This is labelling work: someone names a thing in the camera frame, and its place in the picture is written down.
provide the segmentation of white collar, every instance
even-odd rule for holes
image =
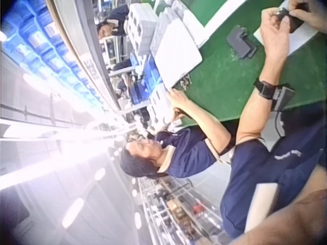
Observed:
[[[161,165],[161,167],[159,168],[159,170],[157,171],[158,173],[164,173],[170,166],[170,163],[172,161],[173,158],[173,154],[175,152],[176,147],[169,145],[166,147],[166,149],[168,148],[168,152],[166,155],[165,160],[163,161],[163,164]]]

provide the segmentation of hand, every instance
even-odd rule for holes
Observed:
[[[168,99],[173,107],[182,109],[184,111],[190,102],[185,93],[177,89],[170,89],[168,91]]]
[[[286,16],[279,22],[275,16],[278,11],[279,8],[262,11],[260,32],[265,46],[266,60],[275,65],[283,65],[290,50],[290,20]]]
[[[310,12],[306,12],[301,9],[296,9],[296,6],[302,3],[309,4]],[[314,3],[313,1],[308,0],[290,0],[290,15],[309,23],[313,28],[317,29],[320,32],[327,33],[327,23],[324,9],[325,7],[320,6],[319,4],[320,3]]]

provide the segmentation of ceiling light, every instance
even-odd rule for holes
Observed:
[[[101,180],[105,174],[106,174],[106,170],[104,168],[101,168],[96,172],[96,175],[94,176],[94,178],[97,181]]]
[[[142,227],[141,215],[139,213],[135,213],[134,221],[136,228],[139,230]]]
[[[135,190],[135,189],[132,190],[132,196],[133,196],[133,197],[136,197],[136,196],[137,196],[137,190]]]
[[[82,207],[84,206],[84,200],[81,198],[78,198],[69,208],[66,216],[63,218],[62,226],[64,228],[68,228],[77,217],[78,213],[81,211]]]

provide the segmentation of woman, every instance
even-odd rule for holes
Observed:
[[[157,140],[128,143],[121,154],[121,167],[128,175],[185,178],[204,171],[233,148],[238,121],[220,123],[175,89],[170,90],[169,99],[174,108],[190,115],[199,126],[175,134],[165,131]]]
[[[109,17],[97,25],[99,40],[110,36],[126,36],[128,13],[127,4],[113,9]]]

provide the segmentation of cable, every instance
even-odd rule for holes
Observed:
[[[279,113],[280,113],[280,111],[277,111],[277,114],[276,114],[276,117],[275,117],[275,129],[276,129],[276,132],[277,132],[278,136],[280,138],[282,138],[282,135],[280,134],[280,132],[278,130],[278,127],[277,127],[277,118],[278,118]]]

